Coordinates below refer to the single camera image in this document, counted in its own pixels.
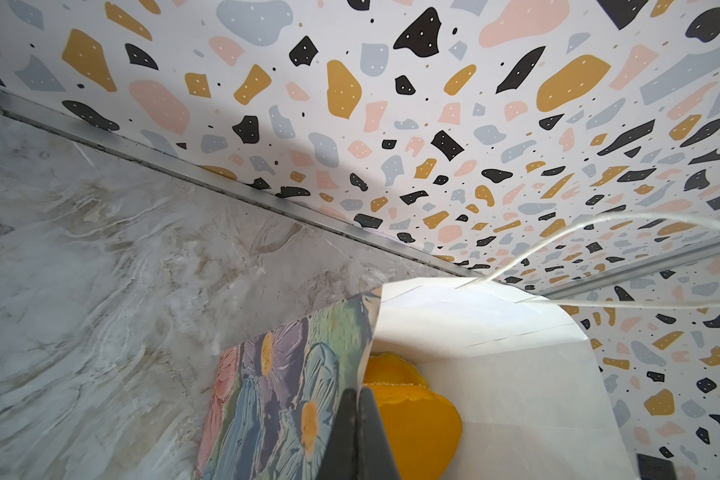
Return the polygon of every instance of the white rope handle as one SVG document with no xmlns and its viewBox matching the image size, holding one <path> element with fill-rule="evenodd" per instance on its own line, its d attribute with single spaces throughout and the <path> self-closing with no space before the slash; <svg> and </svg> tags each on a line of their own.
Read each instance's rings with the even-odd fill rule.
<svg viewBox="0 0 720 480">
<path fill-rule="evenodd" d="M 517 265 L 519 262 L 522 261 L 523 258 L 528 257 L 531 254 L 535 254 L 545 246 L 551 244 L 552 242 L 556 241 L 559 238 L 562 238 L 571 232 L 575 232 L 582 226 L 591 225 L 591 224 L 602 224 L 603 222 L 610 222 L 612 220 L 624 220 L 624 219 L 635 219 L 635 218 L 646 218 L 646 219 L 657 219 L 657 218 L 663 218 L 667 220 L 674 220 L 676 222 L 683 222 L 686 224 L 694 224 L 698 226 L 705 226 L 709 228 L 710 230 L 715 230 L 720 232 L 720 220 L 715 220 L 713 218 L 707 218 L 705 216 L 699 216 L 699 215 L 688 215 L 688 214 L 673 214 L 669 212 L 627 212 L 627 213 L 613 213 L 613 214 L 600 214 L 596 216 L 591 216 L 590 218 L 587 218 L 586 220 L 582 220 L 581 222 L 578 222 L 576 224 L 571 224 L 569 226 L 566 226 L 562 230 L 558 230 L 553 235 L 545 238 L 538 244 L 532 246 L 530 250 L 526 250 L 521 255 L 516 256 L 512 259 L 511 262 L 509 262 L 507 265 L 501 266 L 497 268 L 492 274 L 485 276 L 483 278 L 477 278 L 473 280 L 472 282 L 487 282 L 491 280 L 495 280 L 497 277 L 499 277 L 501 274 L 512 268 L 513 266 Z M 546 301 L 551 302 L 556 305 L 572 305 L 572 306 L 605 306 L 605 307 L 612 307 L 612 306 L 621 306 L 625 308 L 653 308 L 653 309 L 699 309 L 699 308 L 715 308 L 720 307 L 720 300 L 716 301 L 704 301 L 704 302 L 684 302 L 684 303 L 661 303 L 661 302 L 590 302 L 587 300 L 573 300 L 573 299 L 557 299 L 557 300 L 550 300 L 543 296 L 535 296 L 533 298 L 530 298 L 528 300 L 522 300 L 523 302 L 526 301 Z"/>
</svg>

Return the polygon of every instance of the metal trim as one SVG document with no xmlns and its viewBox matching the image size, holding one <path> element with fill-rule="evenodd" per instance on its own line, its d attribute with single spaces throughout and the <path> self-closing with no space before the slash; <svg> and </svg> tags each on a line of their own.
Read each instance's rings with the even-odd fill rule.
<svg viewBox="0 0 720 480">
<path fill-rule="evenodd" d="M 692 264 L 712 256 L 720 255 L 720 236 L 713 239 L 684 246 L 679 250 L 667 254 L 646 258 L 634 264 L 624 265 L 602 274 L 588 276 L 574 280 L 560 286 L 541 290 L 538 294 L 551 300 L 570 298 L 579 293 L 589 292 L 604 286 L 615 285 L 624 280 L 631 280 L 639 276 L 654 274 L 676 266 Z"/>
<path fill-rule="evenodd" d="M 157 170 L 164 174 L 214 190 L 220 194 L 244 201 L 248 204 L 285 215 L 305 224 L 316 226 L 334 234 L 346 236 L 390 254 L 431 266 L 456 276 L 482 276 L 480 273 L 456 266 L 436 256 L 425 254 L 405 244 L 400 244 L 381 235 L 373 234 L 355 225 L 321 214 L 305 206 L 275 197 L 241 182 L 224 178 L 197 165 L 154 150 L 133 140 L 88 125 L 82 120 L 68 117 L 61 112 L 17 97 L 0 90 L 0 114 L 19 120 L 33 127 L 49 131 L 74 142 L 87 145 Z"/>
</svg>

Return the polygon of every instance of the terrazzo wall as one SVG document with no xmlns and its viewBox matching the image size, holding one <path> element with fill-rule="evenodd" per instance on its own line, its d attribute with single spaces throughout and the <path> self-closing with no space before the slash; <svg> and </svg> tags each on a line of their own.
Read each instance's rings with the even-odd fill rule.
<svg viewBox="0 0 720 480">
<path fill-rule="evenodd" d="M 577 299 L 720 299 L 720 256 Z M 679 480 L 720 480 L 720 308 L 565 308 L 592 341 L 627 451 L 670 459 Z"/>
<path fill-rule="evenodd" d="M 0 0 L 0 86 L 471 269 L 720 218 L 720 0 Z M 505 279 L 710 237 L 598 225 Z"/>
</svg>

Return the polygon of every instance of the marble floor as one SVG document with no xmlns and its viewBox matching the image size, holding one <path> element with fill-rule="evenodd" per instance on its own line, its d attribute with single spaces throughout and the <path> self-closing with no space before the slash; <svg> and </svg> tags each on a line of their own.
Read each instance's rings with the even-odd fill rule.
<svg viewBox="0 0 720 480">
<path fill-rule="evenodd" d="M 0 116 L 0 478 L 189 478 L 221 350 L 445 275 Z"/>
</svg>

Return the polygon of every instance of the gift bag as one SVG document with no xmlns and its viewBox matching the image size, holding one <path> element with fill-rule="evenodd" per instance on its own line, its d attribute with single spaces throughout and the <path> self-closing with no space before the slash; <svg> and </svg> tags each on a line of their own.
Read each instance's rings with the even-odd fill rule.
<svg viewBox="0 0 720 480">
<path fill-rule="evenodd" d="M 196 474 L 313 480 L 373 352 L 409 360 L 463 422 L 443 479 L 636 478 L 592 346 L 512 286 L 388 283 L 222 354 Z"/>
</svg>

